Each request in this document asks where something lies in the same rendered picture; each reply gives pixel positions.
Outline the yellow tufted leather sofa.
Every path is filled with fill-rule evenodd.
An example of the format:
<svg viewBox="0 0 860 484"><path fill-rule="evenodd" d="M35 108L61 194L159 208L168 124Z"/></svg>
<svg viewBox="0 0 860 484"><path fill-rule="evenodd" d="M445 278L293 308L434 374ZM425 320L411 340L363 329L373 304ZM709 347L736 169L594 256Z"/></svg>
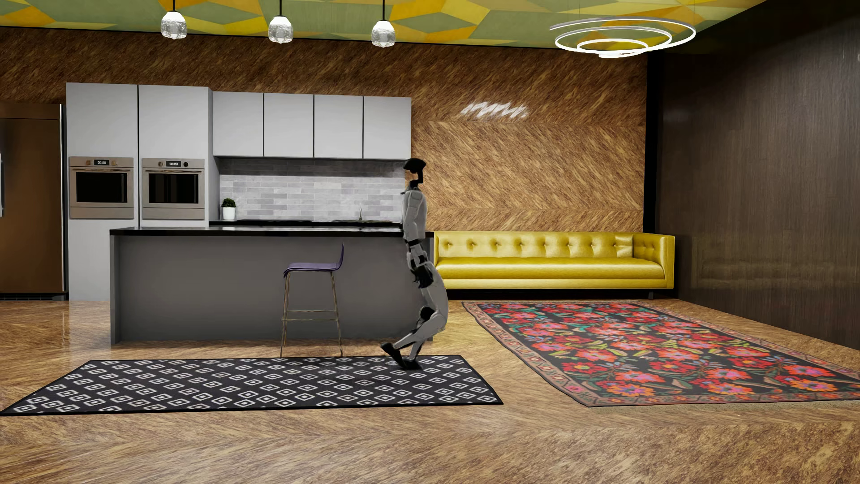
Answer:
<svg viewBox="0 0 860 484"><path fill-rule="evenodd" d="M653 233L436 232L449 290L672 289L675 237Z"/></svg>

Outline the white humanoid robot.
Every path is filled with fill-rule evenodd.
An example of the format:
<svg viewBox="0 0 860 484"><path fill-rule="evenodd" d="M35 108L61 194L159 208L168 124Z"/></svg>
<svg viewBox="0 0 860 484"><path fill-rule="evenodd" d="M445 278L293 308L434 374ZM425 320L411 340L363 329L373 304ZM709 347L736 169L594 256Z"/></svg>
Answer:
<svg viewBox="0 0 860 484"><path fill-rule="evenodd" d="M406 370L421 369L417 357L427 340L443 331L448 319L446 287L422 246L426 235L426 199L419 184L423 181L424 160L409 159L403 169L417 176L403 192L403 239L407 246L407 265L418 282L424 298L421 315L413 331L396 343L380 347Z"/></svg>

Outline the purple seat bar stool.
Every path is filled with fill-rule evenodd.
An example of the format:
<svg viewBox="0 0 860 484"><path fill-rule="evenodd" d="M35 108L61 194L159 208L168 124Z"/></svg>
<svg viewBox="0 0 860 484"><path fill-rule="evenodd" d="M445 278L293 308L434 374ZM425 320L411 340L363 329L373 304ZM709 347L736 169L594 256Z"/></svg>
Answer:
<svg viewBox="0 0 860 484"><path fill-rule="evenodd" d="M343 263L345 255L345 246L344 244L340 245L340 258L337 263L313 263L313 262L297 262L294 264L290 264L287 269L284 271L284 279L285 279L285 293L284 293L284 304L283 304L283 316L281 323L281 337L280 337L280 347L279 347L279 357L283 357L284 347L286 342L286 325L289 321L322 321L322 320L333 320L336 324L338 331L338 347L340 351L340 356L343 357L343 344L342 344L342 335L341 335L341 326L340 326L340 315L338 309L337 302L337 291L335 285L335 272L340 269ZM333 296L333 309L331 310L290 310L289 309L289 293L291 289L291 277L292 274L298 272L324 272L329 275L331 290ZM328 318L290 318L288 314L290 312L294 313L332 313L333 317Z"/></svg>

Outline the grey kitchen island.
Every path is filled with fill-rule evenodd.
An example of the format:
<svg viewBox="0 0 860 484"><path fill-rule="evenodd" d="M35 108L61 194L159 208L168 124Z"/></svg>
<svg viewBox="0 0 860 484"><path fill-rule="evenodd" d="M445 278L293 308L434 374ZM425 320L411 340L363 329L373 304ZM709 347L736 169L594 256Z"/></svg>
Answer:
<svg viewBox="0 0 860 484"><path fill-rule="evenodd" d="M398 339L423 306L396 228L145 227L111 236L112 343L278 339L284 270L336 263L344 338Z"/></svg>

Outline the glass pendant lamp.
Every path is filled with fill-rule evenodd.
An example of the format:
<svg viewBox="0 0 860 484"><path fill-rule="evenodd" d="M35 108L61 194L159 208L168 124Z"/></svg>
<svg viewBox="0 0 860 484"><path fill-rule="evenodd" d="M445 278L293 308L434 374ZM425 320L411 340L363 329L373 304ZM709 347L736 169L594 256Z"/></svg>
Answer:
<svg viewBox="0 0 860 484"><path fill-rule="evenodd" d="M283 0L278 0L278 14L268 24L267 38L278 44L293 40L293 27L288 18L284 16Z"/></svg>
<svg viewBox="0 0 860 484"><path fill-rule="evenodd" d="M386 18L385 1L386 0L382 0L381 3L381 19L377 21L371 29L371 43L380 48L389 48L394 46L396 43L396 31L393 25Z"/></svg>
<svg viewBox="0 0 860 484"><path fill-rule="evenodd" d="M176 0L171 0L171 9L166 12L160 23L162 36L168 39L183 39L187 37L188 25L182 14L176 11Z"/></svg>

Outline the black white geometric rug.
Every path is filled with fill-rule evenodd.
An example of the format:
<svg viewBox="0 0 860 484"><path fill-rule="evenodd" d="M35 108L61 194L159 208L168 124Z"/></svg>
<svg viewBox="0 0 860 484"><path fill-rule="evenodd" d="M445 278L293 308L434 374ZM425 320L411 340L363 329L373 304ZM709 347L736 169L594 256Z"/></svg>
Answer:
<svg viewBox="0 0 860 484"><path fill-rule="evenodd" d="M92 360L1 415L500 405L460 356Z"/></svg>

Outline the floral red patterned rug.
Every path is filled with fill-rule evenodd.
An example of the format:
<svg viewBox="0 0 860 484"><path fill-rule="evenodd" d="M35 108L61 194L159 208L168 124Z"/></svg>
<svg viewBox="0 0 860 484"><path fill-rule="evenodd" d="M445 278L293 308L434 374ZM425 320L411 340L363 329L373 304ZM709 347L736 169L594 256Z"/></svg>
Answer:
<svg viewBox="0 0 860 484"><path fill-rule="evenodd" d="M585 406L860 401L860 373L642 302L465 302Z"/></svg>

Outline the white tall oven cabinet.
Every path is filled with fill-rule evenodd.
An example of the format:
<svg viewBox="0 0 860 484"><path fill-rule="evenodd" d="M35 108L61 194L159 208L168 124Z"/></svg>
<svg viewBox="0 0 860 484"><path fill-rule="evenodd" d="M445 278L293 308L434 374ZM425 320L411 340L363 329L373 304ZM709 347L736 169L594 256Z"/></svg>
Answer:
<svg viewBox="0 0 860 484"><path fill-rule="evenodd" d="M215 213L204 178L202 220L141 220L141 158L211 160L211 90L208 87L109 83L66 84L67 157L131 158L135 180L131 219L69 218L67 258L71 301L110 299L109 230L139 226L208 225Z"/></svg>

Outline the bronze refrigerator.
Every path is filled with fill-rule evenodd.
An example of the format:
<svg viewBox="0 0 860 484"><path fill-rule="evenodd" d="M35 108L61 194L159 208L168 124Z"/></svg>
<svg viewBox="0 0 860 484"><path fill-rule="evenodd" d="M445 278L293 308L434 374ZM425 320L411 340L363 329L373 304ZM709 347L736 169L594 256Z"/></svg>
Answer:
<svg viewBox="0 0 860 484"><path fill-rule="evenodd" d="M65 292L60 114L0 102L0 295Z"/></svg>

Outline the white upper wall cabinets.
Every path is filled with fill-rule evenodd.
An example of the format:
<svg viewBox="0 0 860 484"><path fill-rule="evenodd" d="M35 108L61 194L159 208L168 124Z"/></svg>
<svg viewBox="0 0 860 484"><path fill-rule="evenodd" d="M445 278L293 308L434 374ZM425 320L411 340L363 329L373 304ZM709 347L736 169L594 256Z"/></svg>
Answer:
<svg viewBox="0 0 860 484"><path fill-rule="evenodd" d="M213 153L223 157L405 160L409 97L213 93Z"/></svg>

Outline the stainless built-in wall oven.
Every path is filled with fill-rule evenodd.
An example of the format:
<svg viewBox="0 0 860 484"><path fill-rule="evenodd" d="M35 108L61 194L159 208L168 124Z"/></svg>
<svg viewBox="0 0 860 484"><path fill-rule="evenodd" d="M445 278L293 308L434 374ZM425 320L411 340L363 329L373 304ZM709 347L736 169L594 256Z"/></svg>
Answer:
<svg viewBox="0 0 860 484"><path fill-rule="evenodd" d="M132 220L133 158L70 157L71 219Z"/></svg>
<svg viewBox="0 0 860 484"><path fill-rule="evenodd" d="M144 158L143 220L203 220L206 160Z"/></svg>

